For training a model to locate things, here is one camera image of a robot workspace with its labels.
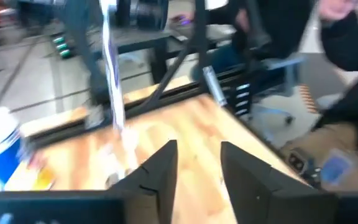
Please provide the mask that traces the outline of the green lit device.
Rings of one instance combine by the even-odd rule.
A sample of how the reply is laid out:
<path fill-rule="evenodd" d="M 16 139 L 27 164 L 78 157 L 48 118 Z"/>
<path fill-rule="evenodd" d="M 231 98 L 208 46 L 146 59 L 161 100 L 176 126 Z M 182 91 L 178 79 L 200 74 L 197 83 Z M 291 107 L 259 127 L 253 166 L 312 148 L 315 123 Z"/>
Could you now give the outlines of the green lit device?
<path fill-rule="evenodd" d="M 63 36 L 54 37 L 53 43 L 55 44 L 56 50 L 62 59 L 67 59 L 67 58 L 71 57 L 70 48 L 69 48 L 68 44 L 66 43 L 66 40 Z"/>

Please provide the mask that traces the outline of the blue office chair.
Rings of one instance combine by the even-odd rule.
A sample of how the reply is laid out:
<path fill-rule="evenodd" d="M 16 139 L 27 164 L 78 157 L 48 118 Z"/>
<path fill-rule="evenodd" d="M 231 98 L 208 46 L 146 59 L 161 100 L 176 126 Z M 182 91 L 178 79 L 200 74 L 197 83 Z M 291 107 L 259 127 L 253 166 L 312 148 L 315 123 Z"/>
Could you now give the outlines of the blue office chair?
<path fill-rule="evenodd" d="M 284 115 L 284 122 L 289 125 L 295 119 L 291 113 L 267 108 L 261 105 L 261 101 L 273 95 L 290 97 L 293 95 L 293 88 L 296 85 L 296 70 L 302 58 L 290 56 L 285 59 L 270 58 L 262 61 L 263 70 L 257 75 L 258 80 L 254 85 L 253 105 L 251 115 L 253 118 L 260 118 L 262 113 Z"/>

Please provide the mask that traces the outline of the person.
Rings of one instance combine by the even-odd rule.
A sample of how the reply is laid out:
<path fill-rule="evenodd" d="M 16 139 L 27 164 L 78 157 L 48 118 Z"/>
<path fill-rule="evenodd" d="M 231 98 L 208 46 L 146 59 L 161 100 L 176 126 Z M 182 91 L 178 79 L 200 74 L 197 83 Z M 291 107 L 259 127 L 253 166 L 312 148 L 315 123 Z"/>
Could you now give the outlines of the person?
<path fill-rule="evenodd" d="M 319 0 L 320 35 L 326 58 L 348 72 L 358 72 L 358 0 Z M 354 168 L 338 185 L 324 183 L 330 190 L 358 190 L 358 81 L 333 105 L 323 111 L 306 134 L 288 141 L 279 150 L 282 159 L 290 150 L 301 148 L 323 165 L 330 150 L 347 154 Z"/>

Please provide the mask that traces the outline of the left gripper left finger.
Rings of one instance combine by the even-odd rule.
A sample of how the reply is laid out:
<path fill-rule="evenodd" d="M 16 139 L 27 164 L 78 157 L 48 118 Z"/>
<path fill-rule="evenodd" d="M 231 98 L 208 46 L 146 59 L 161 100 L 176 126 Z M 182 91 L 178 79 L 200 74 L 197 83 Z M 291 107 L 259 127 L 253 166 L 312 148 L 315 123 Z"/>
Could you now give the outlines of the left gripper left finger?
<path fill-rule="evenodd" d="M 107 190 L 0 192 L 8 224 L 171 224 L 178 150 L 168 141 Z"/>

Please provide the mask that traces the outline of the purple toothbrush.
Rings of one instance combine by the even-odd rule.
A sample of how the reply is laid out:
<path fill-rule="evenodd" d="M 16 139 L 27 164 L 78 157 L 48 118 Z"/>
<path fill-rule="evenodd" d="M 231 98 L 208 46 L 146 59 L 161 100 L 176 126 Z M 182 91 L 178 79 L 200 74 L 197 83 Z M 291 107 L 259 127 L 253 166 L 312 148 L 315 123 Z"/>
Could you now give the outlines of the purple toothbrush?
<path fill-rule="evenodd" d="M 109 165 L 110 170 L 108 171 L 107 184 L 113 185 L 138 168 L 135 153 L 138 143 L 138 135 L 136 132 L 126 127 L 126 113 L 121 90 L 121 81 L 119 79 L 119 67 L 117 66 L 118 53 L 115 46 L 114 36 L 110 30 L 110 13 L 117 9 L 117 1 L 99 0 L 99 5 L 103 15 L 103 57 L 111 105 L 112 132 L 115 137 L 115 143 L 112 148 L 124 153 L 124 162 L 122 164 L 118 161 L 114 152 L 109 154 L 112 159 L 112 164 Z"/>

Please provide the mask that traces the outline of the black aluminium table frame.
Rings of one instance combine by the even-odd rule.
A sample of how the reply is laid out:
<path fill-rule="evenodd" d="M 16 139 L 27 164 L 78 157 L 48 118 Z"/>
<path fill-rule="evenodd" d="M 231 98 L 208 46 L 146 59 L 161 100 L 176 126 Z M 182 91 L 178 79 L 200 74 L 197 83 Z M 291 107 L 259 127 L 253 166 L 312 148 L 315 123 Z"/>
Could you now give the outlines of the black aluminium table frame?
<path fill-rule="evenodd" d="M 64 0 L 50 0 L 44 4 L 44 7 L 52 11 L 64 24 L 62 15 L 62 6 Z M 159 108 L 178 103 L 198 96 L 202 93 L 209 93 L 212 97 L 206 80 L 203 75 L 203 68 L 210 66 L 208 58 L 208 43 L 206 37 L 206 22 L 203 0 L 195 0 L 196 7 L 196 23 L 188 40 L 183 44 L 182 50 L 179 52 L 177 59 L 168 70 L 157 79 L 157 88 L 149 96 L 141 98 L 132 103 L 124 103 L 124 109 L 127 118 L 133 118 L 148 113 Z M 114 36 L 116 31 L 129 30 L 135 34 L 148 33 L 151 36 L 149 47 L 156 48 L 158 44 L 165 44 L 166 40 L 162 35 L 162 30 L 140 30 L 136 27 L 118 27 L 115 22 L 114 13 L 117 9 L 110 13 L 110 30 Z M 102 26 L 97 28 L 92 25 L 88 28 L 88 40 L 94 51 L 94 55 L 98 60 L 98 64 L 102 72 L 106 74 L 105 62 L 103 57 L 102 46 Z M 122 42 L 115 39 L 115 46 L 118 55 L 125 51 L 126 48 Z M 222 106 L 228 109 L 234 116 L 243 114 L 251 114 L 253 105 L 252 97 L 254 95 L 254 85 L 257 75 L 263 70 L 262 60 L 257 58 L 257 54 L 262 51 L 268 44 L 268 37 L 261 27 L 256 28 L 251 38 L 252 48 L 246 52 L 247 63 L 244 68 L 237 68 L 229 72 L 216 75 L 218 82 L 222 88 L 226 98 L 227 105 Z M 198 68 L 202 73 L 200 83 L 190 83 L 179 86 L 172 90 L 167 88 L 171 82 L 175 72 L 184 61 L 185 57 L 190 53 L 198 54 Z M 91 129 L 85 128 L 85 118 L 78 121 L 71 121 L 66 124 L 58 125 L 55 128 L 48 128 L 44 131 L 32 134 L 29 138 L 31 145 L 36 149 L 49 146 L 56 142 L 64 141 L 82 134 L 101 129 L 108 125 L 112 125 L 111 105 L 108 96 L 98 97 L 98 104 L 103 106 L 104 121 Z"/>

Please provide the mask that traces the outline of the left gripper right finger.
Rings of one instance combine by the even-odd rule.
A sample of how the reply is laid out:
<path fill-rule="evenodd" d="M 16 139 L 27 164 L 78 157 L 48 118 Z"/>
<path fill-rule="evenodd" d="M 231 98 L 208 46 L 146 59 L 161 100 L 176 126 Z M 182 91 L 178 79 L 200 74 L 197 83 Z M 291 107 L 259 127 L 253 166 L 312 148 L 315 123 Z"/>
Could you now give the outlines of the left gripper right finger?
<path fill-rule="evenodd" d="M 303 184 L 230 142 L 221 166 L 238 224 L 358 224 L 358 191 Z"/>

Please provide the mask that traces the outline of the black box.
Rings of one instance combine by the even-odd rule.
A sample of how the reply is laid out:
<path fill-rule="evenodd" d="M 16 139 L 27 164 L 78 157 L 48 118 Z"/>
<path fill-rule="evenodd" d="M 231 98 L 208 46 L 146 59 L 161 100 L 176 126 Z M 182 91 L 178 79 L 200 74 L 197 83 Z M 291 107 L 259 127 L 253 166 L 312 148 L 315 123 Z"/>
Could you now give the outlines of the black box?
<path fill-rule="evenodd" d="M 164 30 L 168 4 L 169 0 L 118 0 L 114 13 L 116 25 L 140 30 Z"/>

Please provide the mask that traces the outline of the silver cylinder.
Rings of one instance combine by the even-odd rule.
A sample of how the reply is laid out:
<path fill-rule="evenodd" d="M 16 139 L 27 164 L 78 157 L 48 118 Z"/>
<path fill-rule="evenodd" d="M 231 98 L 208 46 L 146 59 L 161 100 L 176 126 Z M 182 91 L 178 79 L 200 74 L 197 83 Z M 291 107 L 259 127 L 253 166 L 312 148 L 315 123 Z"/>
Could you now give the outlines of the silver cylinder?
<path fill-rule="evenodd" d="M 213 95 L 215 102 L 219 106 L 227 105 L 226 98 L 223 94 L 222 88 L 218 82 L 217 76 L 212 68 L 212 66 L 203 68 L 203 75 L 208 85 L 208 88 Z"/>

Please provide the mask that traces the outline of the black power strip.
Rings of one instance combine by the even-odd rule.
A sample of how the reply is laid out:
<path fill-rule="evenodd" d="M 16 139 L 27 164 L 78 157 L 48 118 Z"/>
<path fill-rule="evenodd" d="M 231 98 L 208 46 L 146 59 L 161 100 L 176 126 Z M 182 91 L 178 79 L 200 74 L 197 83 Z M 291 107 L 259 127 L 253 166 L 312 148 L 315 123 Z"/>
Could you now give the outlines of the black power strip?
<path fill-rule="evenodd" d="M 298 147 L 290 150 L 286 161 L 308 184 L 317 189 L 321 188 L 321 168 L 316 166 L 313 156 Z"/>

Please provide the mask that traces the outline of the blue tag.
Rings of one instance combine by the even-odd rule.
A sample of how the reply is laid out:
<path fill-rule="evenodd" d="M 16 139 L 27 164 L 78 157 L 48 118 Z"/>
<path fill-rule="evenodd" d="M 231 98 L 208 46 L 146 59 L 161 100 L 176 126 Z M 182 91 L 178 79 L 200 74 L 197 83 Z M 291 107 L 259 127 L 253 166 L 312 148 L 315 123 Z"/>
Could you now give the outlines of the blue tag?
<path fill-rule="evenodd" d="M 354 168 L 352 159 L 339 149 L 330 150 L 321 166 L 321 180 L 330 185 L 338 185 Z"/>

